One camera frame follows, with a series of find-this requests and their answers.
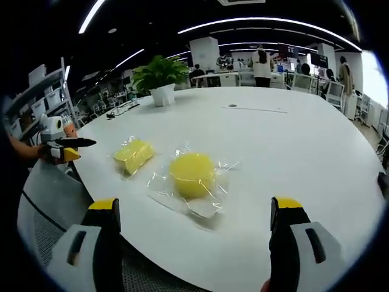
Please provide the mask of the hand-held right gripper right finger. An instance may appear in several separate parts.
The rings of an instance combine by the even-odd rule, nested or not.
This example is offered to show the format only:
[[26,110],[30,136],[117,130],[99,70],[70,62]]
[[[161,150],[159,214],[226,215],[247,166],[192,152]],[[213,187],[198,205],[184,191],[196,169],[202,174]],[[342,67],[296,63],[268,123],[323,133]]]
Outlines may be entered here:
[[343,273],[338,240],[292,198],[271,201],[269,291],[326,291]]

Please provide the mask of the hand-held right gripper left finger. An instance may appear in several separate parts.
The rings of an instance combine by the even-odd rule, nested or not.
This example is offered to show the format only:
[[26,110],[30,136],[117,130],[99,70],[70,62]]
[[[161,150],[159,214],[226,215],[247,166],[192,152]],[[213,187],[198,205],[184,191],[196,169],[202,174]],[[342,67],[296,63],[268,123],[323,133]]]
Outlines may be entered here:
[[52,249],[46,271],[61,291],[123,291],[119,199],[92,203]]

